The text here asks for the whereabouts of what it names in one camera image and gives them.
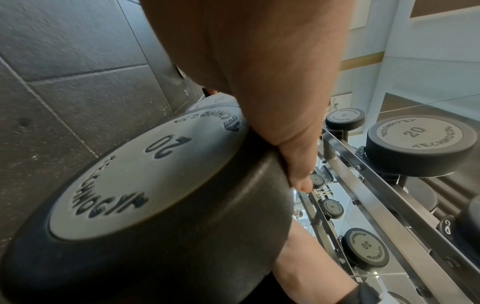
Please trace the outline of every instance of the black sleeve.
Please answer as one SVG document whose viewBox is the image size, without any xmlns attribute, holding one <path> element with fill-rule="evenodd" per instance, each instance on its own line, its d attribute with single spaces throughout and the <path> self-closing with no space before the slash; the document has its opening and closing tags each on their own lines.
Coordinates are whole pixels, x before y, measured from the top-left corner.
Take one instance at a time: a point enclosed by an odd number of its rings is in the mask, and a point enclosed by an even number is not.
<svg viewBox="0 0 480 304">
<path fill-rule="evenodd" d="M 379 293 L 367 283 L 363 282 L 337 304 L 377 304 L 379 302 Z"/>
</svg>

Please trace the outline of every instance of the gold stripe on wall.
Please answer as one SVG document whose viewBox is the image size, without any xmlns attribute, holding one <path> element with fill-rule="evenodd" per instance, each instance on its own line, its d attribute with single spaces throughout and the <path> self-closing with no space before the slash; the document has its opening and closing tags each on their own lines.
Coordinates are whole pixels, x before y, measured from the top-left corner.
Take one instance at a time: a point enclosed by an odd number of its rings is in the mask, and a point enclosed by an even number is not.
<svg viewBox="0 0 480 304">
<path fill-rule="evenodd" d="M 340 64 L 340 71 L 346 71 L 381 63 L 384 59 L 384 54 L 385 52 L 380 52 L 362 57 L 343 60 Z"/>
</svg>

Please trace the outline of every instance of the hand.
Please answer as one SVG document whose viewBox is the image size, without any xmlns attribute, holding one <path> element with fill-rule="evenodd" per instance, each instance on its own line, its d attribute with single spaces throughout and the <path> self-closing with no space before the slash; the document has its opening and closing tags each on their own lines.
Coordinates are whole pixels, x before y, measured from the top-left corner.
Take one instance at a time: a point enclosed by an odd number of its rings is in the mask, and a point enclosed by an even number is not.
<svg viewBox="0 0 480 304">
<path fill-rule="evenodd" d="M 172 60 L 195 82 L 234 95 L 279 147 L 290 184 L 310 192 L 322 118 L 354 0 L 141 0 Z"/>
<path fill-rule="evenodd" d="M 334 304 L 357 286 L 295 220 L 273 274 L 285 293 L 298 304 Z"/>
</svg>

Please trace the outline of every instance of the screw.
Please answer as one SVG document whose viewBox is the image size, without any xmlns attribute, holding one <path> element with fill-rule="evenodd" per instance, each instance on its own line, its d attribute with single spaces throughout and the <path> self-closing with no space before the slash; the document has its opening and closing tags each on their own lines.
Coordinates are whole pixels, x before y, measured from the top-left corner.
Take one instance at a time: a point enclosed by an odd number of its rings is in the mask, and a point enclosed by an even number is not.
<svg viewBox="0 0 480 304">
<path fill-rule="evenodd" d="M 445 263 L 452 269 L 460 268 L 460 263 L 457 260 L 455 260 L 451 257 L 446 257 L 445 258 Z"/>
<path fill-rule="evenodd" d="M 423 286 L 419 286 L 415 289 L 416 289 L 417 293 L 419 294 L 419 296 L 421 296 L 421 297 L 429 298 L 429 297 L 432 296 L 432 293 Z"/>
</svg>

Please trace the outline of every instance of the human hand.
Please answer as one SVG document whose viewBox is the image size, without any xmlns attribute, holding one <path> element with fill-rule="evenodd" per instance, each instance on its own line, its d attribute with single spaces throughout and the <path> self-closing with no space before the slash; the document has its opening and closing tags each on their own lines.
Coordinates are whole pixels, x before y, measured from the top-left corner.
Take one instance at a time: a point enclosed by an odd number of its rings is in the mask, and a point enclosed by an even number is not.
<svg viewBox="0 0 480 304">
<path fill-rule="evenodd" d="M 295 220 L 273 274 L 285 293 L 298 304 L 334 304 L 357 286 Z"/>
<path fill-rule="evenodd" d="M 278 146 L 291 186 L 309 175 L 340 65 L 353 0 L 141 0 L 172 60 L 195 82 L 234 95 Z"/>
</svg>

